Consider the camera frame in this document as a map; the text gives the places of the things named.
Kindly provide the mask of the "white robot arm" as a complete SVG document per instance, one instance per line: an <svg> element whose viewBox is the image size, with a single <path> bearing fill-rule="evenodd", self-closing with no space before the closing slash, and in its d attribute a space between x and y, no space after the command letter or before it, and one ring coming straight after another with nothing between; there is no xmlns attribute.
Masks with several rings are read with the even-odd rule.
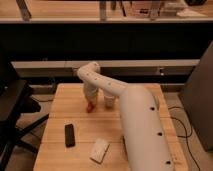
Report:
<svg viewBox="0 0 213 171"><path fill-rule="evenodd" d="M105 105L119 99L121 126L131 171L175 171L159 115L157 98L144 86L100 74L100 65L90 62L77 70L91 112L98 90L104 91Z"/></svg>

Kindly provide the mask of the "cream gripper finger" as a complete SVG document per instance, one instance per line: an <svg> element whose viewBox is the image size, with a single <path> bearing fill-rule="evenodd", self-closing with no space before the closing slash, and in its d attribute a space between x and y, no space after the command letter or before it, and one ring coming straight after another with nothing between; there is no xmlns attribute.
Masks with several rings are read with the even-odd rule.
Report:
<svg viewBox="0 0 213 171"><path fill-rule="evenodd" d="M92 106L96 106L97 105L97 97L92 97L89 99L89 103L92 105Z"/></svg>

